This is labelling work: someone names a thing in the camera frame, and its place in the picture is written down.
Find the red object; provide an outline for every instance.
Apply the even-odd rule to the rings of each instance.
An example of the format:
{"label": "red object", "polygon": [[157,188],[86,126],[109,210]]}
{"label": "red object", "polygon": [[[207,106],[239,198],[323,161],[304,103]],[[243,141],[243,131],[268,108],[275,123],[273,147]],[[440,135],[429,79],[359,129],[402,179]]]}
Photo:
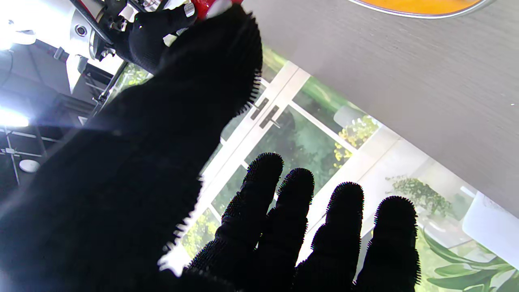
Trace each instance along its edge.
{"label": "red object", "polygon": [[[243,0],[231,0],[233,3],[241,4]],[[195,5],[196,11],[198,12],[199,19],[205,19],[207,15],[207,11],[213,5],[216,0],[192,0]]]}

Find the white round device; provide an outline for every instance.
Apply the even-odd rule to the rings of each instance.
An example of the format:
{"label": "white round device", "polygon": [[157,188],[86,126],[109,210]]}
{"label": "white round device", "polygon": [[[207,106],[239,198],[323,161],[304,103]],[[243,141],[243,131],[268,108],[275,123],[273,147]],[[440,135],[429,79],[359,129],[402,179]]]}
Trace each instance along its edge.
{"label": "white round device", "polygon": [[20,169],[30,174],[35,173],[39,168],[39,163],[34,160],[22,160],[20,161]]}

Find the door handle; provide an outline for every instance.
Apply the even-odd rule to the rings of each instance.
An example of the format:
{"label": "door handle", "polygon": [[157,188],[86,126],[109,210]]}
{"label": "door handle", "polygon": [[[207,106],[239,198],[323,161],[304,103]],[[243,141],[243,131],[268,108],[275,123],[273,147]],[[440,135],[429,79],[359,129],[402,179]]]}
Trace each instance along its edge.
{"label": "door handle", "polygon": [[279,124],[274,121],[272,119],[272,117],[274,117],[274,115],[276,114],[276,112],[279,110],[279,107],[277,105],[275,105],[272,110],[268,113],[268,115],[263,119],[263,121],[261,122],[261,124],[259,125],[259,127],[261,129],[265,128],[265,126],[267,125],[268,122],[272,121],[274,123],[274,125],[278,128],[281,129],[281,127],[279,126]]}
{"label": "door handle", "polygon": [[255,120],[261,113],[261,111],[265,108],[265,106],[268,104],[268,98],[264,98],[263,101],[259,104],[259,107],[252,104],[253,107],[257,108],[257,110],[251,115],[251,119]]}

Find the glass door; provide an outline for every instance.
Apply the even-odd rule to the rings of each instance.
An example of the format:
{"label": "glass door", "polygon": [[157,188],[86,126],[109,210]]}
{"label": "glass door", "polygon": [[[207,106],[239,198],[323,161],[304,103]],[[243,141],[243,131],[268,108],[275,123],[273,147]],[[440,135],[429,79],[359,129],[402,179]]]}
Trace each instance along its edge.
{"label": "glass door", "polygon": [[312,226],[321,220],[325,211],[322,204],[327,204],[333,188],[345,177],[338,175],[344,174],[342,167],[379,128],[374,119],[290,62],[270,86],[275,90],[269,93],[267,86],[256,102],[256,107],[265,104],[262,110],[253,108],[237,117],[222,133],[225,141],[216,155],[219,160],[215,157],[203,173],[211,179],[204,179],[196,210],[181,240],[190,257],[207,238],[212,239],[227,204],[241,186],[248,163],[259,154],[279,153],[285,162],[283,178],[297,167],[312,171],[314,201],[320,206],[311,209]]}

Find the black glove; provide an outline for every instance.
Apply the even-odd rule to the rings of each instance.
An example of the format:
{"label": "black glove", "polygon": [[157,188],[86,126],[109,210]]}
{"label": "black glove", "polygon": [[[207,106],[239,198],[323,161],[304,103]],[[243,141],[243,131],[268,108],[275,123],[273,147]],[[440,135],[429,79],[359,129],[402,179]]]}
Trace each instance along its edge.
{"label": "black glove", "polygon": [[135,21],[128,23],[125,31],[115,37],[116,53],[123,60],[156,74],[162,54],[168,48],[163,38],[192,26],[196,19],[192,3],[175,9],[137,13]]}
{"label": "black glove", "polygon": [[207,285],[207,279],[222,291],[414,291],[420,271],[416,212],[409,200],[396,196],[385,199],[377,210],[374,237],[353,283],[364,201],[355,183],[335,189],[326,222],[313,239],[312,254],[295,267],[307,228],[313,176],[306,169],[292,170],[279,188],[276,207],[266,215],[282,165],[281,157],[270,153],[249,166],[215,239],[184,271],[183,291]]}
{"label": "black glove", "polygon": [[0,206],[0,290],[167,289],[162,248],[262,63],[240,6],[184,32],[155,77],[120,93]]}

